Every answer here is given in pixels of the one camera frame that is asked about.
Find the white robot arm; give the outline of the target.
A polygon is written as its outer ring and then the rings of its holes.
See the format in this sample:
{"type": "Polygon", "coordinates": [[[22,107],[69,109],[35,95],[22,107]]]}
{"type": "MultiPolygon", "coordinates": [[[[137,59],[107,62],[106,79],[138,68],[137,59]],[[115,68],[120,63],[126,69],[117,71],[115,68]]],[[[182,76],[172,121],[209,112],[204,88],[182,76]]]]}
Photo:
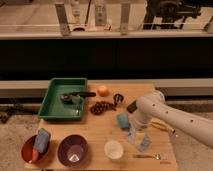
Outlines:
{"type": "Polygon", "coordinates": [[[155,117],[213,149],[213,120],[168,106],[161,91],[138,97],[127,111],[132,113],[131,125],[136,130],[146,129],[155,117]]]}

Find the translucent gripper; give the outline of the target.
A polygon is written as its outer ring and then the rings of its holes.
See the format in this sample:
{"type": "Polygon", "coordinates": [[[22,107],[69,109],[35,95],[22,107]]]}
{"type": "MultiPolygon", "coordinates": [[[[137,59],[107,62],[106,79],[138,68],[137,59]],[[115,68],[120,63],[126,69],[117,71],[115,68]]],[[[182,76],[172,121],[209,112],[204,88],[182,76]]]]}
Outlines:
{"type": "Polygon", "coordinates": [[[136,130],[133,126],[129,129],[128,140],[139,151],[145,151],[151,144],[148,134],[144,131],[136,130]]]}

